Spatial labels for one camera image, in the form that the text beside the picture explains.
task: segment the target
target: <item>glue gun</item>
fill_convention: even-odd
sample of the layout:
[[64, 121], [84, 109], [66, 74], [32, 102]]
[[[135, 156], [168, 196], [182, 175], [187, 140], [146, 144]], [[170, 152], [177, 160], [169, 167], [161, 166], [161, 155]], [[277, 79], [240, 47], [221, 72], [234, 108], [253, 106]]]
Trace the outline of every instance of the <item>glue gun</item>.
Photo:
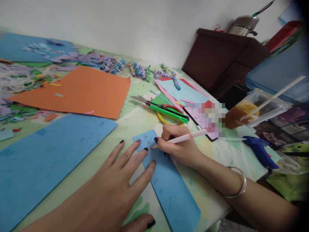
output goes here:
[[269, 145], [269, 142], [260, 138], [251, 136], [244, 136], [244, 143], [251, 147], [256, 155], [257, 159], [265, 168], [278, 169], [279, 166], [275, 164], [265, 150], [265, 146]]

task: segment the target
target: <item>table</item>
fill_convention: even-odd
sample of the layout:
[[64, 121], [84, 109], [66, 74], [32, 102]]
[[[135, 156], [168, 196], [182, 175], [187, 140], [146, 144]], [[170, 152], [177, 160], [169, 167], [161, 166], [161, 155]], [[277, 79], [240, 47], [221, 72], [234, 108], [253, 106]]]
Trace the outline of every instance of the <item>table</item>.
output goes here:
[[[149, 65], [146, 61], [141, 61], [132, 57], [121, 56], [104, 51], [103, 53], [106, 55], [113, 55], [115, 58], [124, 58], [129, 61], [136, 60], [143, 66]], [[161, 69], [160, 64], [151, 65], [151, 70]], [[56, 65], [52, 64], [39, 68], [39, 70], [44, 75], [49, 72], [49, 69], [52, 66]], [[182, 72], [181, 69], [171, 69], [176, 71], [178, 74], [181, 73], [181, 78], [186, 79], [190, 84], [201, 88], [188, 75]], [[65, 76], [69, 72], [56, 73]], [[128, 69], [125, 69], [124, 71], [117, 73], [117, 75], [127, 78], [130, 76], [130, 72]], [[97, 172], [112, 149], [121, 140], [124, 139], [126, 142], [125, 147], [123, 148], [123, 151], [125, 151], [132, 143], [133, 136], [139, 135], [151, 129], [154, 129], [157, 135], [161, 135], [162, 124], [159, 123], [156, 113], [130, 98], [130, 96], [137, 95], [142, 95], [143, 97], [149, 99], [150, 97], [155, 98], [156, 96], [151, 93], [150, 90], [160, 93], [160, 90], [153, 79], [148, 83], [142, 81], [139, 77], [131, 77], [131, 86], [126, 97], [125, 104], [121, 110], [119, 118], [115, 120], [118, 123], [118, 126], [58, 186], [56, 186], [54, 190], [51, 191], [37, 205], [37, 207], [33, 209], [31, 213], [29, 213], [19, 223], [19, 225], [13, 230], [14, 232], [21, 230], [29, 223], [50, 212], [78, 188], [80, 188]], [[218, 101], [211, 95], [210, 101], [213, 103], [218, 103]], [[56, 119], [64, 117], [65, 115], [65, 113], [59, 113], [59, 116]], [[43, 119], [43, 117], [39, 116], [37, 119], [24, 120], [22, 122], [0, 126], [0, 130], [2, 128], [14, 129], [22, 127], [22, 130], [19, 133], [16, 133], [14, 138], [0, 142], [0, 149], [48, 125], [49, 123], [44, 122]], [[186, 126], [190, 128], [191, 132], [198, 130], [192, 120]], [[234, 130], [226, 129], [227, 138], [242, 138], [245, 135], [256, 137], [254, 131], [247, 126], [242, 126]], [[254, 181], [257, 181], [260, 177], [267, 173], [267, 169], [259, 163], [250, 147], [245, 145], [242, 141], [223, 142], [222, 140], [216, 140], [214, 142], [210, 142], [206, 136], [201, 136], [195, 138], [195, 142], [205, 155], [225, 166], [231, 165], [239, 167], [243, 170], [246, 177]], [[278, 161], [279, 156], [270, 147], [266, 147], [266, 151], [272, 156], [272, 159], [275, 162]], [[231, 208], [229, 204], [217, 194], [215, 189], [204, 179], [203, 176], [195, 170], [179, 164], [174, 159], [173, 162], [201, 210], [201, 218], [197, 225], [196, 231], [205, 231], [219, 219], [225, 217]], [[144, 170], [145, 168], [141, 163], [130, 179], [130, 184], [133, 183]], [[167, 220], [160, 207], [151, 183], [148, 184], [144, 192], [141, 194], [124, 223], [128, 223], [143, 213], [150, 213], [154, 216], [156, 225], [152, 228], [152, 231], [170, 231]]]

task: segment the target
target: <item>hand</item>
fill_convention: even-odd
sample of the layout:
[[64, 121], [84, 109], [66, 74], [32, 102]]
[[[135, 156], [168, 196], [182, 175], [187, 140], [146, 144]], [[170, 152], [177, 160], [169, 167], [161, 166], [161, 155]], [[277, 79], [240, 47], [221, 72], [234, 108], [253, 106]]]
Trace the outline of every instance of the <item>hand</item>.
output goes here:
[[25, 231], [145, 231], [155, 224], [153, 216], [143, 214], [121, 228], [130, 209], [137, 201], [155, 171], [155, 161], [130, 186], [129, 179], [147, 155], [144, 149], [131, 160], [140, 145], [134, 142], [117, 161], [124, 146], [122, 140], [99, 171], [59, 207], [35, 221]]
[[177, 144], [166, 142], [189, 133], [190, 130], [187, 127], [167, 124], [163, 125], [161, 138], [156, 137], [154, 140], [162, 151], [171, 154], [181, 164], [194, 168], [199, 158], [204, 156], [198, 149], [194, 139], [189, 139]]

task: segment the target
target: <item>wooden cabinet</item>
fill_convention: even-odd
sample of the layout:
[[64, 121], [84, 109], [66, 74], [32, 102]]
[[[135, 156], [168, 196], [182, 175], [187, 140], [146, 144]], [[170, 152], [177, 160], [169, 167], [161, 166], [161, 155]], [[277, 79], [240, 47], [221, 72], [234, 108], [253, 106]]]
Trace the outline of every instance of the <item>wooden cabinet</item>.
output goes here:
[[182, 70], [216, 99], [244, 86], [246, 74], [270, 55], [254, 38], [201, 28], [197, 34]]

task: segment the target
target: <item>bracelet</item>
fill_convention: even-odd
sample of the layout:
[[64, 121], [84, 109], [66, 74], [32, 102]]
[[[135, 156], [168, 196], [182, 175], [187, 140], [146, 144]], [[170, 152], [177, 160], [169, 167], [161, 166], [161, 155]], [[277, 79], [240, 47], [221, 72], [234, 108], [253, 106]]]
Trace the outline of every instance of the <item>bracelet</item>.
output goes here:
[[236, 197], [239, 197], [241, 194], [243, 194], [243, 193], [246, 191], [246, 187], [247, 187], [246, 176], [245, 176], [245, 174], [243, 173], [243, 171], [242, 171], [241, 169], [237, 168], [237, 167], [231, 167], [231, 166], [227, 166], [227, 167], [230, 168], [230, 169], [235, 168], [235, 169], [237, 169], [238, 171], [240, 171], [240, 173], [241, 173], [241, 175], [242, 175], [242, 177], [243, 177], [243, 182], [242, 182], [242, 187], [241, 187], [240, 191], [239, 191], [237, 194], [235, 194], [235, 195], [233, 195], [233, 196], [227, 196], [227, 195], [224, 195], [224, 196], [227, 197], [227, 198], [236, 198]]

